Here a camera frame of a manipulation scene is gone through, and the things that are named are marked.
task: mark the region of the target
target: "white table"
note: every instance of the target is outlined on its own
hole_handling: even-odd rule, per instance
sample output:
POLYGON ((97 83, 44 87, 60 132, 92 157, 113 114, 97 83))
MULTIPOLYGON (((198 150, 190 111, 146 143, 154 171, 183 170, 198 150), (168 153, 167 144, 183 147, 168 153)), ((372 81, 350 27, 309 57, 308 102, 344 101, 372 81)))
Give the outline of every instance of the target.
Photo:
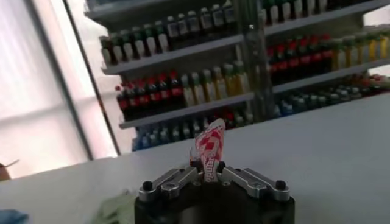
MULTIPOLYGON (((388 223, 390 94, 229 131, 224 160, 286 180, 296 223, 388 223)), ((32 223, 85 223, 102 200, 188 160, 178 142, 0 184, 0 209, 32 223)))

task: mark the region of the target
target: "brown object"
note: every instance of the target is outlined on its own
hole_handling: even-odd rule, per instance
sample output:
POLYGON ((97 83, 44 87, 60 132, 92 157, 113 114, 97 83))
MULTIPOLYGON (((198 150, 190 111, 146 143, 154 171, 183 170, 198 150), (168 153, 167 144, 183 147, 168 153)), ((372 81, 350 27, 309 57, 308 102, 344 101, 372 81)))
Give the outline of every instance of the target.
POLYGON ((0 163, 0 181, 9 180, 10 175, 8 174, 7 167, 0 163))

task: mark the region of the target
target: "shelf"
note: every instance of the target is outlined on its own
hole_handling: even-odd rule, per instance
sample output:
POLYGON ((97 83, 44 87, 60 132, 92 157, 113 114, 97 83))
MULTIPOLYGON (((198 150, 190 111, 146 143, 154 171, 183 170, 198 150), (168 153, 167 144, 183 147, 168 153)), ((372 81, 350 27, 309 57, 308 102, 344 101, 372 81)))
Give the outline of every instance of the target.
POLYGON ((125 123, 121 123, 119 125, 119 127, 121 129, 126 129, 126 128, 130 128, 130 127, 137 127, 137 126, 153 124, 153 123, 157 123, 157 122, 161 122, 161 121, 167 121, 167 120, 170 120, 173 118, 182 117, 182 116, 186 116, 189 114, 194 114, 194 113, 198 113, 198 112, 202 112, 202 111, 212 110, 212 109, 219 108, 219 107, 233 105, 233 104, 240 103, 240 102, 249 101, 249 100, 252 100, 254 97, 255 97, 254 93, 242 94, 240 96, 229 97, 226 99, 222 99, 222 100, 218 100, 218 101, 214 101, 214 102, 210 102, 210 103, 204 103, 204 104, 196 105, 193 107, 170 111, 170 112, 163 113, 163 114, 157 114, 157 115, 153 115, 150 117, 144 117, 144 118, 137 119, 134 121, 128 121, 125 123))
POLYGON ((345 68, 342 70, 329 72, 329 73, 322 74, 322 75, 317 75, 317 76, 310 77, 307 79, 302 79, 302 80, 298 80, 295 82, 277 85, 274 87, 273 90, 274 90, 274 93, 281 93, 281 92, 289 91, 292 89, 301 88, 304 86, 314 85, 317 83, 342 78, 342 77, 345 77, 348 75, 364 72, 364 71, 367 71, 368 69, 376 68, 376 67, 380 67, 380 66, 384 66, 384 65, 390 65, 390 59, 381 59, 381 60, 365 63, 362 65, 357 65, 357 66, 353 66, 350 68, 345 68))
POLYGON ((198 44, 191 47, 186 47, 180 50, 166 52, 163 54, 154 55, 148 58, 142 58, 141 60, 130 61, 128 63, 123 63, 116 66, 109 66, 108 68, 103 69, 103 73, 107 75, 117 75, 122 72, 131 71, 133 69, 142 68, 145 66, 154 65, 157 63, 162 63, 165 61, 170 61, 173 59, 185 57, 187 55, 192 55, 200 52, 209 51, 212 49, 217 49, 220 47, 225 47, 240 43, 244 40, 244 35, 235 35, 232 37, 226 37, 219 40, 210 41, 203 44, 198 44))
POLYGON ((341 18, 343 16, 352 15, 356 13, 364 13, 370 10, 374 10, 383 6, 390 4, 389 0, 373 0, 369 2, 364 2, 356 5, 351 5, 342 9, 337 9, 318 15, 313 15, 306 18, 295 19, 287 21, 285 23, 276 24, 274 26, 266 27, 264 29, 265 35, 272 35, 275 33, 284 32, 287 30, 293 30, 296 28, 304 27, 311 24, 321 23, 324 21, 329 21, 336 18, 341 18))

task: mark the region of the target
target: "bolt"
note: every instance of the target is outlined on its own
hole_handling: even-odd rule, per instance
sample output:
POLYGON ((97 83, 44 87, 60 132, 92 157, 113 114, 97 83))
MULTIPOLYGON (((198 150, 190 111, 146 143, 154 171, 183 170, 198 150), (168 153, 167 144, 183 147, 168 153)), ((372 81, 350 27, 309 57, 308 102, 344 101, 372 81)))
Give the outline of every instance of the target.
POLYGON ((145 191, 151 191, 153 189, 153 183, 151 181, 145 181, 143 184, 142 184, 142 188, 145 190, 145 191))
POLYGON ((275 188, 277 190, 280 190, 280 191, 283 191, 286 189, 286 182, 282 181, 282 180, 278 180, 276 181, 275 183, 275 188))

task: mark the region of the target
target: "red and white wrapper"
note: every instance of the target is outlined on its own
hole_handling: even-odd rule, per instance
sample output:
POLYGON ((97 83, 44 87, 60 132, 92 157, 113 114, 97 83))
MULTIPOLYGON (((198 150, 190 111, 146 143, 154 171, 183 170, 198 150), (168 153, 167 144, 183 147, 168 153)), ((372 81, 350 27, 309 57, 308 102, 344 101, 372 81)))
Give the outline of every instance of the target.
POLYGON ((224 148, 225 122, 217 119, 195 138, 195 151, 191 149, 191 160, 201 160, 204 168, 204 180, 217 182, 217 167, 222 158, 224 148))

